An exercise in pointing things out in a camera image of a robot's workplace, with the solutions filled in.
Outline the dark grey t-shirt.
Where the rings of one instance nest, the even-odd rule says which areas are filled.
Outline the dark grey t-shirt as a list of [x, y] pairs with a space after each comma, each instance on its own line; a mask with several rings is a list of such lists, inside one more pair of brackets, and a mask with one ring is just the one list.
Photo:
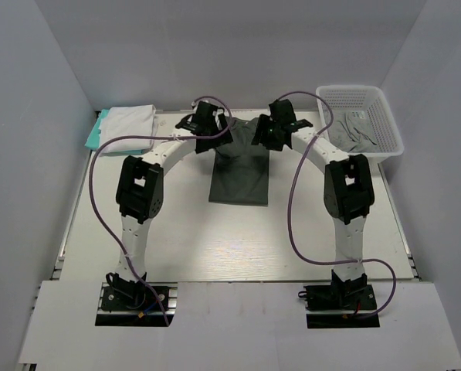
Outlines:
[[208, 200], [236, 206], [267, 206], [269, 151], [253, 145], [258, 119], [235, 119], [232, 142], [215, 150]]

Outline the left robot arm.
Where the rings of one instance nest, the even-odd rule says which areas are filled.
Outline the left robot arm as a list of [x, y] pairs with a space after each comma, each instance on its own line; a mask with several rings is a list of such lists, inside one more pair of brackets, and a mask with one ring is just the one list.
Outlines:
[[186, 155], [199, 154], [232, 143], [230, 128], [235, 119], [214, 104], [198, 102], [195, 112], [175, 125], [171, 137], [143, 158], [127, 156], [122, 164], [116, 192], [121, 215], [123, 248], [110, 281], [126, 283], [120, 300], [128, 308], [145, 302], [147, 279], [145, 251], [152, 220], [164, 202], [164, 176]]

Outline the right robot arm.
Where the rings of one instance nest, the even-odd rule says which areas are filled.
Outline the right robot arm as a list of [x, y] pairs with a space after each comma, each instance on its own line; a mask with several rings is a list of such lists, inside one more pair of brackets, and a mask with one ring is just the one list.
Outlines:
[[340, 281], [331, 289], [331, 297], [337, 306], [351, 307], [360, 298], [357, 285], [367, 280], [363, 229], [375, 200], [368, 159], [332, 145], [309, 121], [297, 119], [287, 99], [275, 100], [269, 114], [259, 116], [252, 144], [270, 151], [287, 146], [302, 155], [296, 172], [309, 161], [324, 174], [323, 200], [335, 233], [335, 259], [330, 265], [332, 278]]

